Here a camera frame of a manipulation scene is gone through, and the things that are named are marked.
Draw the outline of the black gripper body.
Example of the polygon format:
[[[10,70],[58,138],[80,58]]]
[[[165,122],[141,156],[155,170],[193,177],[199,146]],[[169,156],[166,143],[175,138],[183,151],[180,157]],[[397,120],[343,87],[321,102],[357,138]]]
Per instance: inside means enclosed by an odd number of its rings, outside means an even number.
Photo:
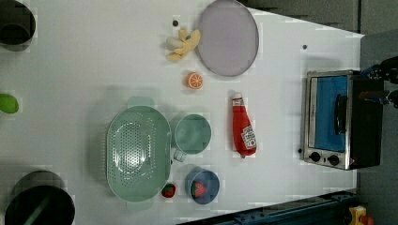
[[[383,60],[380,64],[366,68],[360,73],[362,78],[373,82],[390,82],[398,83],[398,58],[396,56]],[[366,101],[372,101],[380,105],[392,105],[398,108],[397,91],[367,91],[361,92],[360,98]]]

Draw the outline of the black robot base lower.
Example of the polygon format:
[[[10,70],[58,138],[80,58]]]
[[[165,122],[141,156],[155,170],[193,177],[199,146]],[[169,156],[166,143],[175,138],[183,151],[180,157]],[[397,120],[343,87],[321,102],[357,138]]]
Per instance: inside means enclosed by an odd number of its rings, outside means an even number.
[[[73,225],[75,214],[64,180],[54,172],[34,171],[11,191],[4,225]]]

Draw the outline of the black robot base upper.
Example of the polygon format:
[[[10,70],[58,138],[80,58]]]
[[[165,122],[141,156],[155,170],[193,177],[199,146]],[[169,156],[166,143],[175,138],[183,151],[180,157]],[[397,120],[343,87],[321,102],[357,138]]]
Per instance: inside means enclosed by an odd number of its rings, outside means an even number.
[[[0,0],[0,41],[5,45],[22,45],[36,32],[33,12],[17,0]]]

